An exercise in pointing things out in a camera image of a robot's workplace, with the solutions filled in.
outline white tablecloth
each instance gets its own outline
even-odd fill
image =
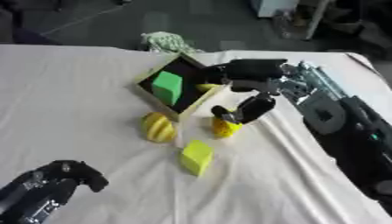
[[[180,124],[175,145],[191,139],[215,148],[196,178],[179,166],[174,144],[147,142],[140,117],[149,104],[127,86],[165,55],[104,47],[0,46],[0,186],[55,159],[84,160],[110,185],[78,188],[47,223],[392,223],[324,153],[282,97],[235,136],[214,140],[210,108],[233,107],[249,94],[225,90]],[[343,53],[217,52],[205,64],[234,58],[288,58],[321,65],[349,94],[392,122],[392,94],[377,75]]]

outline robotic arm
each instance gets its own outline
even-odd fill
[[[76,187],[97,193],[109,182],[84,162],[58,160],[27,171],[0,190],[0,223],[39,224],[64,206]]]
[[[236,59],[206,67],[200,83],[231,84],[234,92],[257,90],[235,111],[212,108],[231,123],[250,123],[283,95],[337,166],[369,198],[392,215],[392,127],[358,96],[347,95],[320,67],[286,59]]]

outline yellow toy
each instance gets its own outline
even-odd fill
[[[177,133],[169,119],[158,112],[149,113],[143,118],[143,130],[147,139],[156,143],[170,142]]]
[[[192,140],[182,151],[180,162],[192,174],[200,176],[213,159],[214,150],[199,140]]]
[[[216,137],[231,137],[242,127],[242,123],[224,121],[218,117],[213,117],[213,133]]]
[[[216,88],[219,85],[217,84],[199,84],[196,86],[196,88],[200,91],[200,92],[206,92],[208,90],[210,90],[211,88]]]

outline green cloth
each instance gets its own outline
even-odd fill
[[[164,31],[142,34],[142,44],[154,53],[203,53],[189,46],[178,34]]]

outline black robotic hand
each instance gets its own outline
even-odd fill
[[[27,171],[0,190],[0,224],[42,223],[69,201],[77,186],[99,192],[108,183],[91,166],[73,160],[57,160]]]
[[[198,83],[228,84],[234,92],[257,90],[256,96],[242,102],[236,111],[222,106],[212,108],[214,116],[231,123],[250,123],[275,107],[277,87],[271,80],[280,79],[281,65],[287,59],[235,59],[226,64],[208,66],[202,70]]]

